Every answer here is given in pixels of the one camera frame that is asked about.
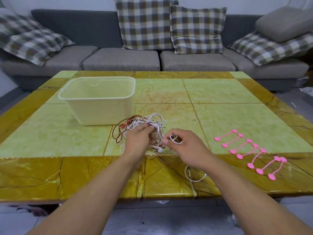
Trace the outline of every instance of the sofa base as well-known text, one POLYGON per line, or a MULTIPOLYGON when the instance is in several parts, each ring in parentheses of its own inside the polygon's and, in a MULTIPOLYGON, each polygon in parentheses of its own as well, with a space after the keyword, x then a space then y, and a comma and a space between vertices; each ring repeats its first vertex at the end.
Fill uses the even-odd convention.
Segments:
POLYGON ((52 77, 47 76, 12 76, 13 81, 24 91, 34 91, 52 77))
POLYGON ((295 87, 297 79, 255 79, 255 81, 269 91, 289 91, 295 87))

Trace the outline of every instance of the sofa backrest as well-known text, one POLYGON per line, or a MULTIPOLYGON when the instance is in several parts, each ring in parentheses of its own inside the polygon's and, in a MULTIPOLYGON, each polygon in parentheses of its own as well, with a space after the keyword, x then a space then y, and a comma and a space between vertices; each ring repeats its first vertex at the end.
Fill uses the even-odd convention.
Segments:
MULTIPOLYGON (((122 47, 116 11, 76 11, 35 9, 35 20, 44 27, 62 34, 77 45, 99 48, 122 47)), ((254 31, 260 15, 226 15, 222 42, 225 47, 254 31)))

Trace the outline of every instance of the hand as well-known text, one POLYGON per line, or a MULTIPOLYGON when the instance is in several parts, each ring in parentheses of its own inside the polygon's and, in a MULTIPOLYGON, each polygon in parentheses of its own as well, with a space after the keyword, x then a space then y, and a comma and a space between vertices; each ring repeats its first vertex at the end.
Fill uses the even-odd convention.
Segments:
POLYGON ((208 149, 195 133, 190 130, 171 129, 162 140, 162 145, 174 150, 182 161, 188 166, 197 168, 201 171, 205 170, 205 166, 215 155, 208 149), (174 143, 170 139, 170 135, 179 136, 182 139, 182 144, 174 143))
POLYGON ((154 130, 150 124, 142 124, 128 131, 123 155, 139 166, 149 146, 149 134, 154 130))

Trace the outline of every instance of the plaid pillow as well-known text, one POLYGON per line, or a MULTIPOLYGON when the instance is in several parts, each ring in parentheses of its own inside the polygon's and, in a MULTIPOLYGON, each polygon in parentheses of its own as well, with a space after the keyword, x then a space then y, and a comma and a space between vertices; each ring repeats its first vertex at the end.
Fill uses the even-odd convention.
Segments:
POLYGON ((75 44, 30 16, 2 15, 0 29, 0 48, 39 66, 63 47, 75 44))
POLYGON ((227 7, 190 9, 171 6, 171 38, 175 54, 219 54, 225 51, 221 31, 227 7))
POLYGON ((170 32, 170 6, 178 0, 116 0, 123 49, 174 49, 170 32))
POLYGON ((290 57, 313 47, 313 33, 307 33, 291 40, 277 43, 254 31, 230 44, 228 48, 245 56, 256 66, 290 57))

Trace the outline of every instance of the person's right hand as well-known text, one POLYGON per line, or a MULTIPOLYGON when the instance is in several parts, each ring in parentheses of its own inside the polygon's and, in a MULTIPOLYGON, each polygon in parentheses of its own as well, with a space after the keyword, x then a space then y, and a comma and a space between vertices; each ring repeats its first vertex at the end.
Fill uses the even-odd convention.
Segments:
POLYGON ((171 129, 162 140, 162 145, 174 150, 188 166, 205 170, 206 163, 215 155, 208 149, 194 132, 183 129, 171 129), (179 136, 181 144, 174 143, 170 135, 179 136))

